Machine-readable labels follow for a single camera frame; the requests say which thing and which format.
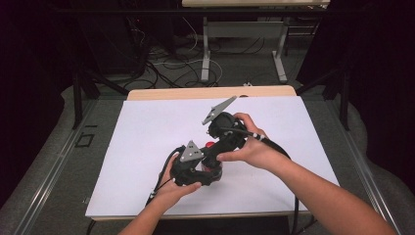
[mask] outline black device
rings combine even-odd
[[[179,186],[201,182],[202,185],[210,185],[213,181],[218,181],[222,176],[222,163],[216,159],[220,153],[234,151],[242,148],[245,144],[246,134],[241,132],[224,130],[223,128],[235,128],[242,131],[247,129],[242,122],[232,115],[220,113],[208,127],[207,133],[219,140],[210,145],[199,149],[193,141],[179,153],[174,160],[170,170],[171,178],[175,178],[175,183]],[[196,166],[202,161],[203,170],[196,170]]]

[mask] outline person's left hand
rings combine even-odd
[[[165,211],[173,207],[183,196],[195,192],[202,186],[201,182],[196,182],[187,186],[178,186],[173,182],[173,180],[170,180],[170,169],[175,158],[177,158],[177,155],[172,157],[170,162],[168,162],[160,185],[163,185],[166,181],[168,182],[159,189],[155,198],[151,202],[151,204],[159,204]]]

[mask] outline white paper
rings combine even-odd
[[[216,141],[202,120],[224,100],[125,101],[86,216],[138,214],[171,151],[190,140],[200,148]],[[225,112],[250,114],[293,161],[339,185],[300,97],[238,98]],[[294,198],[271,173],[224,163],[220,181],[182,198],[166,215],[291,212]]]

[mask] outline table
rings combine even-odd
[[[119,115],[86,216],[94,220],[133,218],[144,208],[165,158],[178,147],[176,142],[187,144],[184,141],[193,138],[200,145],[211,141],[205,134],[208,127],[202,126],[193,116],[204,119],[210,111],[207,105],[216,105],[234,95],[249,98],[237,99],[226,112],[252,111],[250,115],[266,127],[270,138],[287,147],[285,149],[294,161],[339,185],[302,99],[296,96],[291,86],[134,90]],[[284,127],[295,118],[300,118],[299,124],[289,129]],[[298,141],[308,144],[299,148],[294,144]],[[305,153],[309,157],[298,158]],[[293,212],[294,195],[269,172],[244,163],[225,164],[223,172],[219,182],[203,187],[192,194],[193,197],[185,197],[163,218],[287,215]],[[270,181],[275,187],[269,187]],[[217,197],[224,205],[217,203],[217,206],[207,207],[213,205],[212,201],[216,202]],[[257,203],[245,200],[257,200]],[[300,205],[300,211],[307,212],[307,209]]]
[[[217,7],[294,7],[328,5],[330,0],[183,0],[184,7],[191,8],[217,8]],[[277,50],[272,51],[275,68],[279,81],[287,83],[281,55],[284,48],[289,18],[282,22],[209,22],[204,17],[204,60],[201,81],[208,81],[210,50],[208,39],[210,37],[266,37],[279,38]]]

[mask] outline silver metal part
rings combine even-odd
[[[210,121],[212,121],[213,119],[215,119],[220,113],[222,113],[222,111],[224,111],[230,104],[232,104],[232,102],[234,102],[236,100],[236,98],[238,98],[238,97],[233,96],[233,97],[225,100],[224,102],[218,104],[217,106],[212,107],[211,110],[210,110],[210,113],[208,113],[205,120],[202,121],[202,124],[205,125],[205,124],[209,123]]]
[[[187,144],[186,149],[183,151],[183,154],[180,158],[180,162],[185,163],[193,160],[202,159],[204,154],[202,151],[196,146],[196,144],[191,140],[189,144]]]

